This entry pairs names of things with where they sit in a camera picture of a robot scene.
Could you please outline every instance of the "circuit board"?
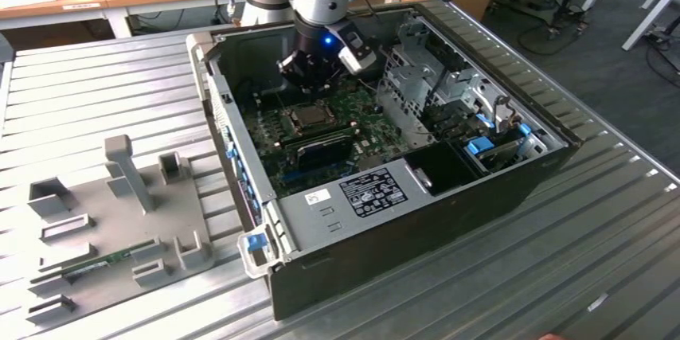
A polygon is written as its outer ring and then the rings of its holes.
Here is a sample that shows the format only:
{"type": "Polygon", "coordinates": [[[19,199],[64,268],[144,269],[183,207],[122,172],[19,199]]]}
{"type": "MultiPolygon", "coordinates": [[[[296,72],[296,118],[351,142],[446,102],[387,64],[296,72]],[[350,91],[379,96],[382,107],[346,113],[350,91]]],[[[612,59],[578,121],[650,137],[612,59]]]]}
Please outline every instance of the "circuit board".
{"type": "Polygon", "coordinates": [[[370,90],[348,80],[327,98],[243,116],[264,169],[279,197],[299,193],[388,162],[410,150],[400,129],[383,115],[370,90]],[[302,170],[282,143],[310,145],[324,137],[351,135],[350,156],[330,165],[302,170]]]}

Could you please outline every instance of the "cable on floor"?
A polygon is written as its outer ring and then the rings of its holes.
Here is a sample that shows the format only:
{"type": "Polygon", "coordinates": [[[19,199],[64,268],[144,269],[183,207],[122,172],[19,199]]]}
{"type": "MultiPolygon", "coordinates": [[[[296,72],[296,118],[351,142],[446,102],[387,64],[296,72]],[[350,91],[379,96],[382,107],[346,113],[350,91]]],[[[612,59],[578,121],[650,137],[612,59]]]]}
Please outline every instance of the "cable on floor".
{"type": "Polygon", "coordinates": [[[184,16],[184,10],[182,10],[180,12],[180,16],[178,17],[178,22],[175,23],[175,25],[172,26],[172,28],[170,29],[164,29],[164,28],[160,28],[159,26],[146,22],[144,20],[140,20],[139,23],[140,24],[144,24],[147,25],[148,27],[154,28],[154,29],[158,29],[160,32],[170,32],[170,31],[175,31],[176,28],[180,26],[180,23],[182,23],[182,17],[184,16]]]}
{"type": "Polygon", "coordinates": [[[138,15],[138,18],[140,19],[144,19],[144,20],[154,20],[154,19],[158,19],[160,14],[163,13],[163,11],[160,11],[159,13],[156,13],[156,15],[154,16],[142,16],[142,15],[138,15]]]}
{"type": "Polygon", "coordinates": [[[648,44],[648,46],[647,46],[647,53],[646,53],[647,66],[650,67],[651,71],[652,71],[652,72],[655,72],[655,73],[656,73],[656,75],[658,75],[659,77],[662,77],[662,78],[663,78],[663,79],[664,79],[664,80],[666,80],[666,81],[667,81],[667,82],[668,82],[668,83],[670,83],[674,87],[680,88],[680,84],[679,84],[679,83],[676,83],[676,81],[675,81],[675,80],[670,79],[670,78],[667,77],[667,75],[664,75],[664,74],[662,73],[662,71],[660,71],[660,70],[655,67],[655,65],[652,64],[652,60],[651,60],[651,52],[652,52],[652,51],[656,51],[656,55],[659,55],[659,56],[660,56],[660,55],[662,55],[660,50],[667,51],[668,49],[659,49],[659,47],[656,46],[656,44],[655,44],[652,41],[650,41],[650,40],[647,40],[647,44],[648,44]]]}
{"type": "Polygon", "coordinates": [[[538,31],[539,29],[542,28],[546,28],[547,27],[547,24],[543,22],[540,25],[535,26],[535,27],[531,27],[527,31],[522,32],[519,35],[518,35],[518,44],[520,45],[520,47],[527,50],[528,52],[534,53],[535,55],[539,55],[539,56],[554,56],[556,54],[559,54],[564,49],[567,49],[567,47],[570,45],[572,45],[576,40],[579,39],[579,36],[574,37],[562,47],[559,47],[558,49],[554,49],[552,51],[547,51],[547,52],[542,52],[542,51],[538,51],[532,48],[530,48],[524,42],[524,37],[532,33],[534,31],[538,31]]]}

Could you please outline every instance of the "blue latch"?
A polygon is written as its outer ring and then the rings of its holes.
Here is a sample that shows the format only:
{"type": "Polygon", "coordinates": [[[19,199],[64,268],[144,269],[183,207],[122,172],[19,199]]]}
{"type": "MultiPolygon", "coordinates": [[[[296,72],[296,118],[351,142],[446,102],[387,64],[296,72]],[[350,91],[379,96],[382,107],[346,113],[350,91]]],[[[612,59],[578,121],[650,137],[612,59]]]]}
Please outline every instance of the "blue latch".
{"type": "Polygon", "coordinates": [[[267,246],[267,236],[264,234],[248,235],[248,251],[260,250],[267,246]]]}
{"type": "Polygon", "coordinates": [[[494,149],[495,145],[487,137],[478,137],[468,143],[468,150],[474,155],[486,152],[488,149],[494,149]]]}
{"type": "Polygon", "coordinates": [[[520,125],[520,132],[522,132],[522,134],[523,134],[526,137],[527,137],[527,136],[530,135],[530,133],[531,133],[531,127],[530,127],[526,123],[523,123],[523,124],[520,125]]]}
{"type": "Polygon", "coordinates": [[[491,121],[483,113],[478,113],[476,116],[482,120],[482,122],[487,125],[487,127],[491,127],[492,129],[496,127],[494,121],[491,121]]]}

